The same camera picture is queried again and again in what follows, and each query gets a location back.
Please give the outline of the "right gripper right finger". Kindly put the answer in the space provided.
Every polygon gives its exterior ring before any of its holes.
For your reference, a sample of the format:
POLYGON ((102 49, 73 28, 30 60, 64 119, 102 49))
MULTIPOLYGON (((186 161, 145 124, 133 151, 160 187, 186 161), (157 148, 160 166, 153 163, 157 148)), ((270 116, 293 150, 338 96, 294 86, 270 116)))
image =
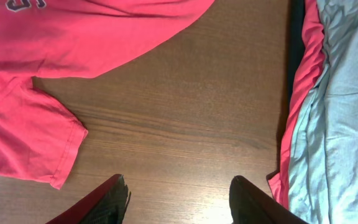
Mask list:
POLYGON ((306 224, 241 175, 231 181, 229 206, 234 224, 306 224))

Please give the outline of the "orange red printed t-shirt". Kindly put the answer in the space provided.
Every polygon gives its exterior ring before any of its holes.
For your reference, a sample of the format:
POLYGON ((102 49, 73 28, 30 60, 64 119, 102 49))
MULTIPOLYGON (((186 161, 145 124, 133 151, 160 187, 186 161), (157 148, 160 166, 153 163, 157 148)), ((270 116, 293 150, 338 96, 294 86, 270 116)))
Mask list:
POLYGON ((95 78, 199 19, 213 0, 0 1, 0 175, 60 189, 87 135, 34 78, 95 78))

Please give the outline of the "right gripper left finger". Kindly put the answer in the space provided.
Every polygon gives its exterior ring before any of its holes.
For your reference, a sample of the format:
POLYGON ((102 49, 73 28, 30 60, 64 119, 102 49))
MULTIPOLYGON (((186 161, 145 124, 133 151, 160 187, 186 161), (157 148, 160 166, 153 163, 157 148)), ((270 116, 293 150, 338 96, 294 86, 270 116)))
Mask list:
POLYGON ((131 192, 115 174, 48 224, 122 224, 131 192))

